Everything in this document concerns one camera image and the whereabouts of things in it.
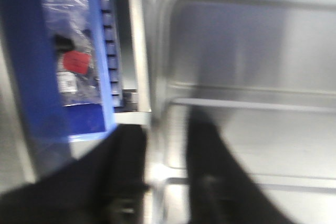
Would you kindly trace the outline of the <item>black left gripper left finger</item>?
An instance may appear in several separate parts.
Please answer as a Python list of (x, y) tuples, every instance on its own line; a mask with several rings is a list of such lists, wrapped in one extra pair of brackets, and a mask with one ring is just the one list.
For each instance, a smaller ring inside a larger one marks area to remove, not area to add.
[(147, 189), (145, 150), (140, 125), (119, 125), (79, 160), (1, 195), (1, 223), (113, 223), (113, 204)]

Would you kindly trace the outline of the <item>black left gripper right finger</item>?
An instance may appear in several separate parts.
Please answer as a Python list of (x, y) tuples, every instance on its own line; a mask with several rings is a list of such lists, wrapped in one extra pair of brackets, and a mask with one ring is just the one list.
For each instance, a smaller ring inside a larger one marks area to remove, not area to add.
[(244, 172), (199, 108), (188, 115), (190, 223), (291, 223)]

